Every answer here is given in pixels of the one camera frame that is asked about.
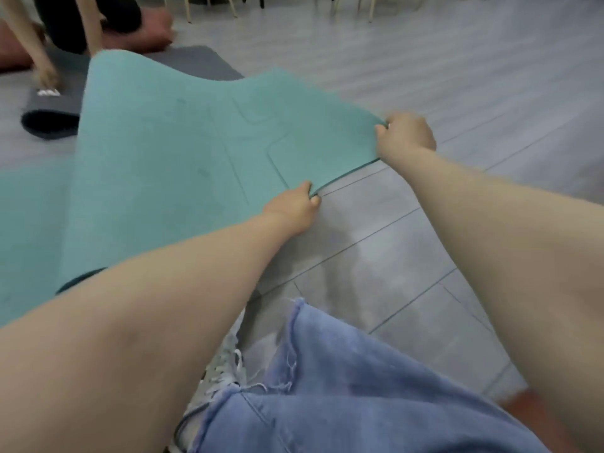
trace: black pants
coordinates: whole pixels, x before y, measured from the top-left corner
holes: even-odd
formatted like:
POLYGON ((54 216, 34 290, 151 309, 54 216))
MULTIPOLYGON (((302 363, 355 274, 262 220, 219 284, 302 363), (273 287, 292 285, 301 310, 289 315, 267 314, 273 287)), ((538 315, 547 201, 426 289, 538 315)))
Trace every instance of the black pants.
MULTIPOLYGON (((87 48, 84 26, 76 0, 34 0, 40 19, 54 45, 64 51, 82 53, 87 48)), ((141 8, 134 0, 97 0, 107 26, 130 33, 141 25, 141 8)))

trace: person in black pants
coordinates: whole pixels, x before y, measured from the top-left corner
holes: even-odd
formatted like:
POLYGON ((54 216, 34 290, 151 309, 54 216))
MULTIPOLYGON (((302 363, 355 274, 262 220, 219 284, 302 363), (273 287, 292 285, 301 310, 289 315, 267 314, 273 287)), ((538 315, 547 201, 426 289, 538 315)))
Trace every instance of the person in black pants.
MULTIPOLYGON (((106 26, 130 33, 141 25, 141 9, 135 0, 34 0, 40 19, 55 46, 91 56, 103 48, 101 14, 106 26)), ((60 77, 37 36, 21 0, 0 0, 0 7, 19 42, 31 55, 42 89, 57 89, 60 77)))

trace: right arm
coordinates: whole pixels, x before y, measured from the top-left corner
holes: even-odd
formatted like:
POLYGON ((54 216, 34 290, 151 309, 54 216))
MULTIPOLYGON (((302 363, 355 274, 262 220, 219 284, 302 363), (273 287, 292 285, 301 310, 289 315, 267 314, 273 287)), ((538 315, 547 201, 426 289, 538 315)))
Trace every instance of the right arm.
POLYGON ((36 34, 21 0, 0 0, 0 5, 6 12, 9 27, 34 61, 41 87, 44 89, 58 88, 59 75, 36 34))
POLYGON ((423 118, 376 126, 531 386, 585 451, 604 450, 604 207, 438 156, 423 118))

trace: red cushion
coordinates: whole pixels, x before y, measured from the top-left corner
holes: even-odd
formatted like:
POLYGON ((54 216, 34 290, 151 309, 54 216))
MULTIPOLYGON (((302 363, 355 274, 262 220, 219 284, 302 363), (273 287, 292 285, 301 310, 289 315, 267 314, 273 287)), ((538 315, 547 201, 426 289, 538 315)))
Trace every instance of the red cushion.
MULTIPOLYGON (((38 36, 44 40, 44 29, 33 23, 38 36)), ((31 67, 33 60, 21 46, 6 21, 0 20, 0 71, 23 70, 31 67)))
POLYGON ((120 34, 112 30, 103 32, 105 49, 125 49, 146 53, 163 51, 174 41, 172 15, 165 8, 141 8, 143 24, 132 33, 120 34))

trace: person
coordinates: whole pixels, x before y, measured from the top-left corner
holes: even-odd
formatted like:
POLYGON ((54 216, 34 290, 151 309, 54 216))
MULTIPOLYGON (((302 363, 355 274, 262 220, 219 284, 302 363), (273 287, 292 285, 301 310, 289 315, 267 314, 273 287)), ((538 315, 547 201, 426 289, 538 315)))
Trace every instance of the person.
MULTIPOLYGON (((103 48, 101 14, 111 29, 120 33, 136 31, 141 26, 141 10, 135 0, 34 0, 47 35, 59 49, 90 56, 103 48)), ((8 25, 30 54, 38 85, 58 89, 60 76, 36 34, 21 0, 0 0, 8 25)))
MULTIPOLYGON (((449 162, 412 113, 387 122, 379 157, 411 185, 527 381, 583 451, 601 452, 604 208, 449 162)), ((263 269, 312 225, 309 188, 0 329, 0 449, 161 451, 263 269)), ((480 396, 300 302, 262 383, 231 381, 202 410, 189 451, 546 451, 480 396)))

